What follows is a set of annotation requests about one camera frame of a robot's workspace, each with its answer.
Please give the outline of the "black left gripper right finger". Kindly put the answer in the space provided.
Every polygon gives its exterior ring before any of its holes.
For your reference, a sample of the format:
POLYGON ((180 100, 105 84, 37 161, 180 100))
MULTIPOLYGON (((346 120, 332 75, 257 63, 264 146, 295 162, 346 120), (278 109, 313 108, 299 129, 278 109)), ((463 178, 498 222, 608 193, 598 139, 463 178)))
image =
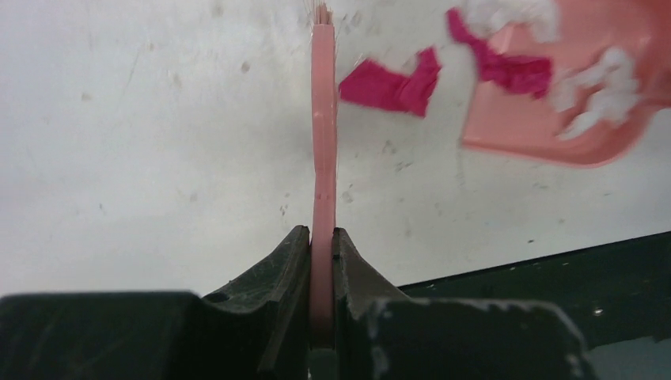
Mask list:
POLYGON ((593 379, 577 325, 555 304, 413 298, 366 262, 341 228, 332 240, 341 379, 593 379))

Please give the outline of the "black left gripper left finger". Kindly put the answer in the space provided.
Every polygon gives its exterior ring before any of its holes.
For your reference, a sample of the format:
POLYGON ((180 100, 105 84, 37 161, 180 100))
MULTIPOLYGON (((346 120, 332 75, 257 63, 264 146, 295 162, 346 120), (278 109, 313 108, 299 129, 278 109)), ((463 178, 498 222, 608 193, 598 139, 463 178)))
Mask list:
POLYGON ((309 231, 205 296, 13 294, 1 300, 4 379, 305 379, 309 231))

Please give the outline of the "pink plastic hand brush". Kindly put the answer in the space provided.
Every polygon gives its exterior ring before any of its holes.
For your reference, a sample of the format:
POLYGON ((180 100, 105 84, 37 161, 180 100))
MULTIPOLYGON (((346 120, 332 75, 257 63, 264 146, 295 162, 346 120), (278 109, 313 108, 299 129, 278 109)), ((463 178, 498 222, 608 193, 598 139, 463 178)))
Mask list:
POLYGON ((309 327, 311 345, 334 340, 332 239, 336 228, 337 112, 336 30, 324 1, 311 1, 312 136, 315 188, 310 244, 309 327))

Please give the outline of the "pink plastic dustpan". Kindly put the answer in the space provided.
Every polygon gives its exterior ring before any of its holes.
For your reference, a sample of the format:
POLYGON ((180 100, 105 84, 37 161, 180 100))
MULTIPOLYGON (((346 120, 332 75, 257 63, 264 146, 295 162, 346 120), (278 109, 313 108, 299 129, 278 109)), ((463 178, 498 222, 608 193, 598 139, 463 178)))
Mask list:
POLYGON ((479 82, 464 123, 461 144, 577 167, 604 165, 642 137, 654 114, 670 106, 670 4, 667 1, 559 1, 559 40, 537 43, 523 26, 508 26, 490 41, 495 51, 540 55, 554 64, 544 99, 513 95, 479 82), (634 63, 639 102, 622 124, 598 120, 587 131, 570 131, 599 85, 570 87, 569 77, 593 66, 609 48, 634 63))

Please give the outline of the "magenta paper scrap strip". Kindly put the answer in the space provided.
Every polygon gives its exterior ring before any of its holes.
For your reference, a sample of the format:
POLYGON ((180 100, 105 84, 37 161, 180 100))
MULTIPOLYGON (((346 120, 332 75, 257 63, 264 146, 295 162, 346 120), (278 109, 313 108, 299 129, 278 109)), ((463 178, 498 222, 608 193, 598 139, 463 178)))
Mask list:
POLYGON ((551 59, 495 52, 486 40, 470 32, 460 10, 456 7, 449 9, 445 18, 453 40, 469 46, 480 81, 494 82, 508 93, 528 94, 534 99, 542 99, 548 95, 553 74, 551 59))

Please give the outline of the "white paper scrap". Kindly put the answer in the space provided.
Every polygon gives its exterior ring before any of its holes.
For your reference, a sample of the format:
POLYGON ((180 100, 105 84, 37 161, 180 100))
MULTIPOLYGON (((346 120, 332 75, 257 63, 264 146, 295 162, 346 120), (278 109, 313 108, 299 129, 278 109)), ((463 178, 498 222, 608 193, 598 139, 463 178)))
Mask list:
MULTIPOLYGON (((491 38, 508 26, 526 27, 539 44, 557 42, 557 2, 559 1, 466 1, 458 9, 470 32, 486 40, 494 50, 490 44, 491 38)), ((593 66, 572 74, 568 80, 570 87, 599 85, 600 89, 588 100, 587 110, 571 123, 570 131, 587 131, 602 119, 622 124, 629 110, 640 99, 637 92, 639 83, 633 73, 634 63, 627 52, 611 47, 593 66)))

